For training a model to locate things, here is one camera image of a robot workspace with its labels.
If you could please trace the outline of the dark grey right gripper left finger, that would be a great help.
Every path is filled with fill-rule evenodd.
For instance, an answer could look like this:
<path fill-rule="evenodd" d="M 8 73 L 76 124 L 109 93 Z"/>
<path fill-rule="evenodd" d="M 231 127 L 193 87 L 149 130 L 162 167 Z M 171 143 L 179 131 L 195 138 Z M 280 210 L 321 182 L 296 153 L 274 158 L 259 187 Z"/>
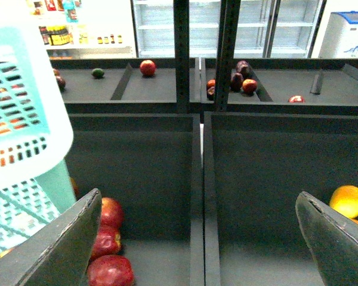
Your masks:
<path fill-rule="evenodd" d="M 0 285 L 80 285 L 100 215 L 101 192 L 93 189 L 0 258 Z"/>

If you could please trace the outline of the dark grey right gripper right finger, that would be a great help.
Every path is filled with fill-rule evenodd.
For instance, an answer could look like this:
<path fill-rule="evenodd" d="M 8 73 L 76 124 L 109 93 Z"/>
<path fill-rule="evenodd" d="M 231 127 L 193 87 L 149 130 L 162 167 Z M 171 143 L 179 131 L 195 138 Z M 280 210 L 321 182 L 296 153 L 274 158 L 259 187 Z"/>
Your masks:
<path fill-rule="evenodd" d="M 358 224 L 307 192 L 295 212 L 323 283 L 358 285 Z"/>

